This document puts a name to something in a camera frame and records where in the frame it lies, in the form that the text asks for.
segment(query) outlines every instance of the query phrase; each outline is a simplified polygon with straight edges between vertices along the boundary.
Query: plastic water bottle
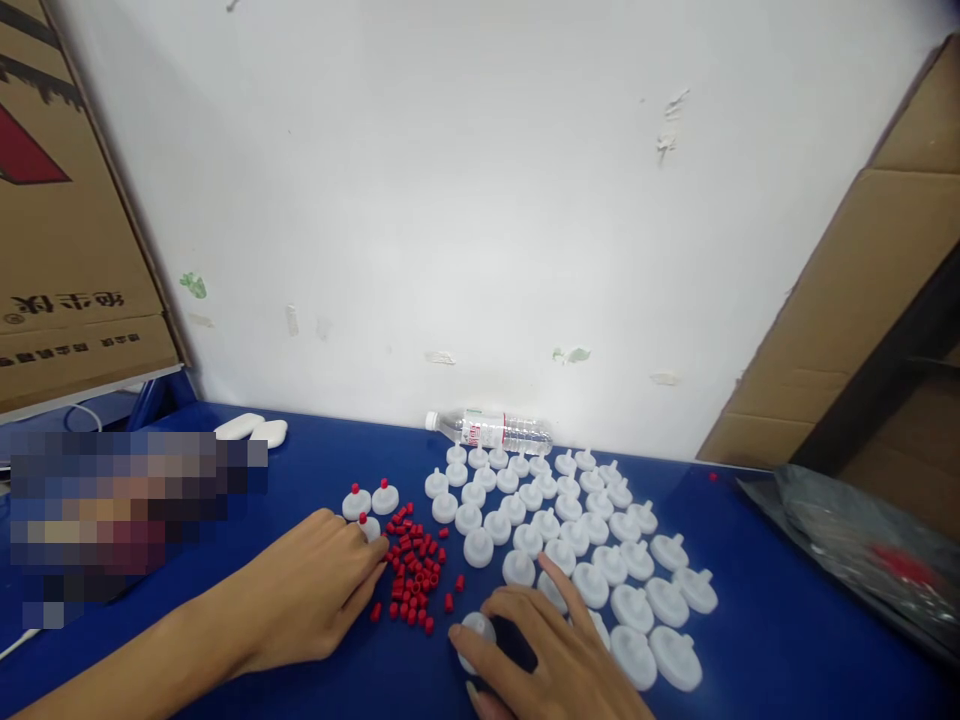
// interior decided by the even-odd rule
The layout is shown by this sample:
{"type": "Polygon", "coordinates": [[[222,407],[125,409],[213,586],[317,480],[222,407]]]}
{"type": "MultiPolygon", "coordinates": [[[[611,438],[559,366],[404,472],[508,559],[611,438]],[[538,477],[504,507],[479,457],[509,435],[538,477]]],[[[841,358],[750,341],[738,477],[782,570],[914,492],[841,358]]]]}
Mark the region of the plastic water bottle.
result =
{"type": "Polygon", "coordinates": [[[485,413],[482,410],[452,410],[427,413],[427,430],[446,435],[451,442],[461,445],[483,443],[485,448],[525,452],[527,455],[547,454],[553,449],[550,429],[540,420],[528,420],[506,413],[485,413]]]}

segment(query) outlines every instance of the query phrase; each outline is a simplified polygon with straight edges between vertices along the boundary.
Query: blue tabletop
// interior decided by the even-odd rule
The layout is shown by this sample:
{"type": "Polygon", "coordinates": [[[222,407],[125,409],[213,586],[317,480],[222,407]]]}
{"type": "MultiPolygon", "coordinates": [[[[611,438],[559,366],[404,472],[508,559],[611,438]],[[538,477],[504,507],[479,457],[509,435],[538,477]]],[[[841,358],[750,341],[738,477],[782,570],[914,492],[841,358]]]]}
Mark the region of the blue tabletop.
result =
{"type": "MultiPolygon", "coordinates": [[[[247,408],[197,403],[146,431],[208,431],[247,408]]],[[[389,477],[401,502],[436,536],[423,481],[445,465],[449,442],[425,430],[257,410],[289,423],[284,445],[270,451],[269,489],[251,496],[245,517],[218,526],[216,541],[192,547],[116,603],[87,612],[63,630],[40,633],[0,663],[0,715],[19,710],[127,642],[163,615],[245,564],[319,507],[339,511],[350,484],[369,490],[389,477]]],[[[595,453],[616,458],[642,501],[651,499],[658,532],[682,532],[694,569],[709,568],[720,598],[708,616],[691,613],[683,632],[695,641],[703,683],[685,694],[662,677],[644,698],[658,717],[803,718],[942,717],[960,694],[952,679],[889,630],[797,551],[750,504],[734,471],[704,465],[595,453]],[[710,473],[717,473],[716,481],[710,473]]],[[[499,506],[501,493],[488,497],[499,506]]],[[[9,525],[0,506],[0,648],[22,632],[19,572],[9,566],[9,525]]],[[[224,685],[180,717],[469,717],[466,675],[446,640],[450,623],[476,610],[502,584],[501,564],[475,570],[463,538],[443,541],[448,563],[431,601],[432,638],[391,622],[388,572],[375,600],[379,624],[362,616],[328,660],[251,675],[224,685]],[[458,573],[466,592],[453,616],[440,609],[458,573]]],[[[657,574],[666,573],[657,567],[657,574]]],[[[616,620],[607,606],[608,628],[616,620]]]]}

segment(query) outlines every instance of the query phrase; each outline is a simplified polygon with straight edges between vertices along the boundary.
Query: white object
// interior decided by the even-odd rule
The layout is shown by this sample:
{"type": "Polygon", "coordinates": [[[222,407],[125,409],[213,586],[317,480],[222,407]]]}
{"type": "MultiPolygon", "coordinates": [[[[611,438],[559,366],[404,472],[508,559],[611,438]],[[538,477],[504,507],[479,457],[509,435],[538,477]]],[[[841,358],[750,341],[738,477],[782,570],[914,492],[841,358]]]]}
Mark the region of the white object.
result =
{"type": "Polygon", "coordinates": [[[587,529],[581,522],[565,522],[561,525],[560,539],[573,548],[573,553],[577,557],[583,557],[590,549],[590,536],[587,535],[587,529]]]}
{"type": "MultiPolygon", "coordinates": [[[[490,619],[483,613],[472,612],[468,613],[467,616],[460,623],[464,627],[468,627],[473,630],[477,635],[482,637],[488,643],[496,645],[497,643],[497,633],[493,630],[493,623],[490,622],[490,619]]],[[[473,665],[468,663],[463,655],[457,653],[457,657],[460,658],[460,664],[463,666],[463,669],[466,670],[471,675],[476,675],[477,671],[473,669],[473,665]]]]}
{"type": "Polygon", "coordinates": [[[371,499],[370,505],[377,515],[389,515],[397,509],[400,504],[400,492],[390,484],[386,478],[380,480],[378,487],[371,499]]]}
{"type": "Polygon", "coordinates": [[[483,528],[471,530],[463,541],[463,557],[470,567],[485,568],[493,560],[493,540],[483,528]]]}
{"type": "Polygon", "coordinates": [[[650,552],[654,559],[670,572],[676,572],[690,564],[687,551],[683,549],[683,535],[680,533],[672,538],[657,535],[650,541],[650,552]]]}
{"type": "Polygon", "coordinates": [[[607,538],[610,537],[610,528],[607,527],[602,517],[596,513],[588,512],[580,516],[580,522],[583,523],[583,527],[587,531],[587,537],[590,538],[591,543],[594,545],[603,545],[607,542],[607,538]]]}
{"type": "Polygon", "coordinates": [[[653,610],[647,602],[645,590],[618,585],[610,595],[610,608],[621,625],[632,627],[644,635],[653,628],[653,610]]]}
{"type": "Polygon", "coordinates": [[[610,532],[620,542],[637,542],[640,539],[640,523],[627,513],[614,513],[610,517],[610,532]]]}
{"type": "Polygon", "coordinates": [[[443,495],[449,488],[450,480],[445,473],[440,472],[440,468],[434,468],[423,483],[423,491],[431,500],[437,495],[443,495]]]}
{"type": "Polygon", "coordinates": [[[453,493],[445,492],[437,495],[431,507],[433,519],[441,525],[449,525],[456,518],[459,505],[457,496],[453,493]]]}
{"type": "Polygon", "coordinates": [[[350,494],[343,499],[341,506],[341,515],[345,520],[356,522],[360,519],[360,513],[370,512],[370,493],[361,490],[357,483],[350,488],[350,494]]]}
{"type": "Polygon", "coordinates": [[[710,584],[712,579],[713,573],[709,570],[697,573],[690,568],[680,568],[673,574],[674,585],[680,588],[690,609],[704,615],[717,609],[717,592],[710,584]]]}
{"type": "Polygon", "coordinates": [[[590,454],[590,448],[581,450],[573,458],[577,462],[577,467],[584,472],[590,472],[597,467],[597,459],[590,454]]]}
{"type": "Polygon", "coordinates": [[[507,519],[513,527],[527,519],[527,506],[517,494],[507,495],[500,501],[500,512],[506,513],[507,519]]]}
{"type": "Polygon", "coordinates": [[[617,625],[610,634],[610,652],[617,665],[640,692],[646,692],[657,680],[657,661],[647,636],[632,627],[617,625]]]}
{"type": "Polygon", "coordinates": [[[650,649],[657,669],[668,683],[683,692],[696,690],[703,680],[703,667],[693,649],[692,637],[661,625],[650,633],[650,649]]]}
{"type": "Polygon", "coordinates": [[[529,512],[536,512],[540,509],[540,506],[543,505],[543,495],[540,494],[540,491],[537,490],[533,483],[521,485],[517,494],[520,496],[520,499],[523,500],[523,504],[529,512]]]}
{"type": "Polygon", "coordinates": [[[510,468],[504,468],[497,472],[497,490],[504,495],[512,495],[520,487],[520,478],[510,468]]]}
{"type": "Polygon", "coordinates": [[[573,569],[572,579],[587,607],[599,610],[607,604],[607,599],[610,597],[610,585],[603,577],[603,573],[593,565],[578,563],[573,569]]]}
{"type": "Polygon", "coordinates": [[[469,535],[472,531],[480,527],[482,522],[483,513],[480,512],[480,508],[472,503],[463,503],[457,508],[453,526],[461,535],[469,535]]]}
{"type": "Polygon", "coordinates": [[[513,526],[510,519],[502,510],[488,512],[483,518],[483,527],[490,534],[490,539],[496,546],[505,545],[510,539],[510,533],[513,532],[513,526]]]}
{"type": "Polygon", "coordinates": [[[623,585],[627,581],[627,564],[620,557],[620,547],[603,545],[593,551],[590,558],[593,566],[606,578],[610,587],[623,585]]]}
{"type": "Polygon", "coordinates": [[[513,548],[535,558],[543,550],[543,536],[532,525],[521,525],[513,531],[513,548]]]}
{"type": "Polygon", "coordinates": [[[487,502],[487,491],[483,489],[483,485],[473,480],[463,486],[463,490],[460,491],[460,501],[464,505],[470,503],[482,508],[487,502]]]}
{"type": "Polygon", "coordinates": [[[244,413],[243,415],[238,415],[233,420],[225,422],[214,430],[213,434],[217,440],[239,440],[252,433],[257,425],[264,422],[266,422],[266,420],[264,420],[263,415],[244,413]]]}
{"type": "Polygon", "coordinates": [[[577,471],[577,461],[573,459],[573,450],[567,450],[565,455],[557,455],[553,461],[553,467],[560,475],[573,477],[577,471]]]}
{"type": "Polygon", "coordinates": [[[267,450],[273,450],[283,444],[287,438],[287,421],[270,420],[260,423],[250,433],[251,440],[266,440],[267,450]]]}
{"type": "Polygon", "coordinates": [[[681,627],[690,618],[690,608],[676,584],[663,578],[650,578],[646,585],[647,602],[660,622],[670,627],[681,627]]]}
{"type": "Polygon", "coordinates": [[[627,565],[630,577],[645,582],[653,575],[653,558],[647,552],[647,541],[639,543],[623,543],[620,545],[620,556],[627,565]]]}
{"type": "Polygon", "coordinates": [[[577,554],[570,547],[570,543],[554,538],[547,542],[544,552],[558,568],[563,570],[564,575],[570,577],[573,574],[573,569],[577,566],[577,554]]]}
{"type": "Polygon", "coordinates": [[[533,560],[523,550],[511,550],[503,559],[503,581],[507,585],[533,587],[537,577],[537,568],[533,560]]]}

